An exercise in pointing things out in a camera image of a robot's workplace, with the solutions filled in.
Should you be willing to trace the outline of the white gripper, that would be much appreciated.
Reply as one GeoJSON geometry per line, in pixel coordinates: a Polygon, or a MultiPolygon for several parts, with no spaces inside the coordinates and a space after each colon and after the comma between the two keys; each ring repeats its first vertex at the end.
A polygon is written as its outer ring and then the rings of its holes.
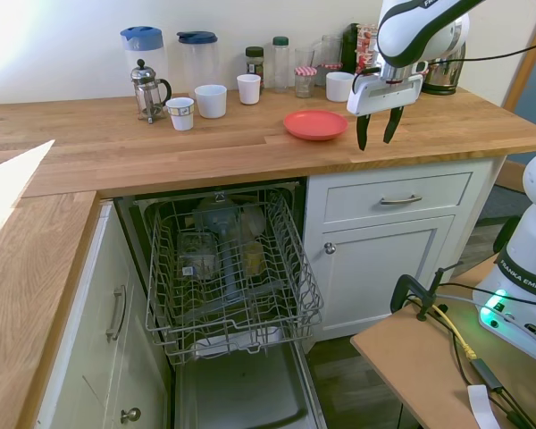
{"type": "Polygon", "coordinates": [[[385,63],[364,69],[354,76],[347,110],[358,116],[356,135],[361,151],[365,151],[367,145],[371,114],[390,110],[383,142],[391,142],[401,120],[403,106],[414,104],[420,96],[424,70],[425,62],[413,63],[404,68],[385,63]]]}

